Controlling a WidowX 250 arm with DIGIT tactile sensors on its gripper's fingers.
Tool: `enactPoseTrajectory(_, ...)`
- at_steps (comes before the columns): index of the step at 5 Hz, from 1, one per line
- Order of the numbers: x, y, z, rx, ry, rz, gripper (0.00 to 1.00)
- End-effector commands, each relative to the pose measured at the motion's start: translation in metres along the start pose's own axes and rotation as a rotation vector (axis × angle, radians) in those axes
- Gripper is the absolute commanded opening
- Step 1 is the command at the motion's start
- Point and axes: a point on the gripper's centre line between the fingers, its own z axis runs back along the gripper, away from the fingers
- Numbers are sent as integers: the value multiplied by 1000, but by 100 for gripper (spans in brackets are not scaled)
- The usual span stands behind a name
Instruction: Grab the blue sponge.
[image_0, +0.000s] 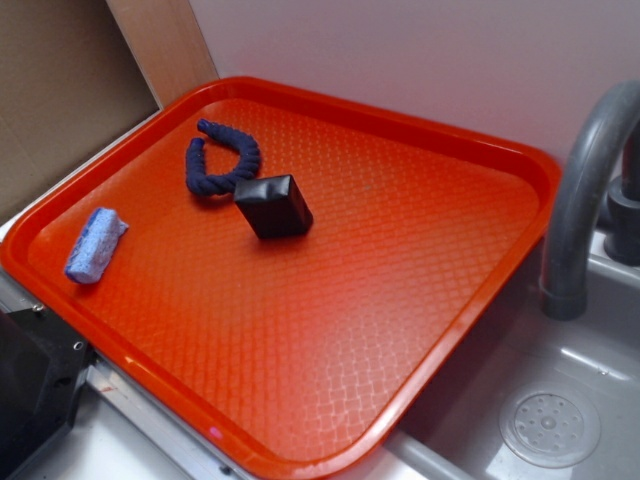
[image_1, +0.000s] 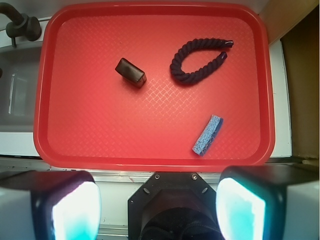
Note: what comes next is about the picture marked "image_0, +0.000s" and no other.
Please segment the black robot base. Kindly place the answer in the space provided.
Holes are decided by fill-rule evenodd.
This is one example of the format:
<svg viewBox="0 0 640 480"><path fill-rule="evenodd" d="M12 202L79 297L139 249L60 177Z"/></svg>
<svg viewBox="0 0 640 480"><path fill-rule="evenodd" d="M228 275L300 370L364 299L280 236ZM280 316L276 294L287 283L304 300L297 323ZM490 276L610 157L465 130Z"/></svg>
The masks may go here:
<svg viewBox="0 0 640 480"><path fill-rule="evenodd" d="M93 350L55 312L1 314L1 477L14 479L68 434Z"/></svg>

